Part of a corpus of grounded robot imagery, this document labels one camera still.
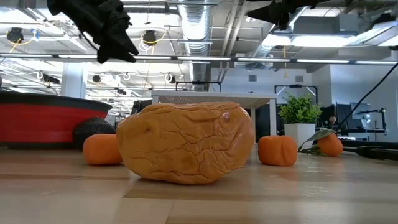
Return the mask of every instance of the ceiling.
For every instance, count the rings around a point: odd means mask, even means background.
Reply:
[[[0,3],[0,52],[22,53],[22,54],[95,54],[96,51],[87,43],[86,40],[79,38],[79,31],[73,22],[65,15],[53,16],[48,9],[37,7],[36,9],[26,9],[14,7],[13,1]],[[233,0],[213,1],[219,4],[211,7],[211,49],[210,55],[220,56],[223,40],[226,35],[228,20],[238,20],[239,14],[235,18],[230,18]],[[268,5],[269,2],[249,2],[247,11]],[[337,17],[339,14],[371,15],[372,12],[382,11],[385,7],[394,6],[394,1],[354,1],[354,6],[344,7],[344,1],[330,1],[320,4],[316,9],[305,10],[302,17]],[[183,40],[181,28],[181,18],[176,14],[129,14],[132,25],[126,31],[135,46],[140,47],[140,55],[185,55],[184,44],[179,43]],[[232,55],[253,52],[264,40],[271,24],[259,20],[250,21],[244,19],[238,32],[238,41],[233,45]],[[17,45],[6,39],[7,31],[11,27],[23,28],[25,45]],[[155,30],[158,39],[163,38],[154,47],[145,47],[142,44],[141,36],[145,30]],[[38,38],[34,39],[33,34],[37,32]],[[285,48],[273,48],[270,52],[273,57],[288,58],[363,58],[363,59],[383,59],[389,52],[388,48],[375,46],[351,46],[350,48],[336,47],[296,47],[287,46]],[[173,90],[174,84],[165,81],[167,74],[172,74],[177,80],[191,81],[189,76],[189,64],[173,63],[126,63],[126,62],[107,62],[99,64],[96,62],[84,62],[88,71],[88,90],[87,96],[118,96],[115,90],[95,90],[96,86],[106,86],[106,83],[94,83],[93,76],[109,76],[113,80],[120,80],[119,86],[137,88],[129,91],[128,96],[150,96],[150,91],[139,90],[144,86],[165,90]],[[283,63],[275,63],[272,68],[284,68]],[[287,68],[307,69],[311,72],[318,68],[315,65],[288,64]],[[18,60],[11,58],[0,58],[1,75],[4,80],[8,80],[12,85],[31,85],[46,86],[38,79],[41,73],[51,75],[62,81],[63,62],[59,61],[36,61]],[[59,94],[59,85],[52,85],[53,88],[26,88],[23,91]],[[129,112],[130,102],[118,101],[112,104],[122,105],[121,109]]]

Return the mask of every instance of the green plant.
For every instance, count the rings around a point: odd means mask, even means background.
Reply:
[[[296,98],[288,95],[287,104],[279,105],[279,116],[285,121],[285,124],[314,124],[321,115],[321,109],[318,105],[312,105],[310,95]]]

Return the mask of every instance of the wrinkled potato-shaped object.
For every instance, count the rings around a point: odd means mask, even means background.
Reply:
[[[254,145],[237,103],[156,104],[118,125],[118,149],[137,175],[179,184],[211,183],[242,167]]]

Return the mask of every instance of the orange pumpkin toy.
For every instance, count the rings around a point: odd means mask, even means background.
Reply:
[[[90,165],[120,164],[123,161],[115,134],[94,134],[88,137],[83,145],[83,157]]]
[[[263,164],[292,166],[297,160],[297,145],[289,136],[265,136],[260,138],[258,146]]]
[[[336,134],[329,134],[318,140],[319,150],[328,156],[338,156],[343,152],[343,144]]]

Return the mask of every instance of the black cable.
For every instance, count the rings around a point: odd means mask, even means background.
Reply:
[[[94,46],[94,44],[91,43],[91,41],[86,37],[86,35],[84,34],[84,32],[83,32],[82,30],[80,30],[80,34],[86,39],[86,41],[88,42],[88,44],[91,45],[92,48],[94,48],[96,51],[98,51],[98,48],[96,48],[96,47]]]
[[[379,81],[379,83],[377,83],[371,89],[371,91],[369,91],[366,95],[364,95],[361,98],[361,100],[356,104],[356,106],[351,110],[351,112],[349,112],[349,114],[344,118],[344,120],[342,122],[340,122],[340,124],[338,125],[336,130],[339,130],[341,128],[341,125],[354,113],[354,111],[360,106],[362,101],[365,100],[365,98],[368,97],[377,87],[379,87],[379,85],[392,73],[392,71],[394,71],[394,69],[396,69],[397,66],[398,66],[398,62],[387,72],[387,74]]]

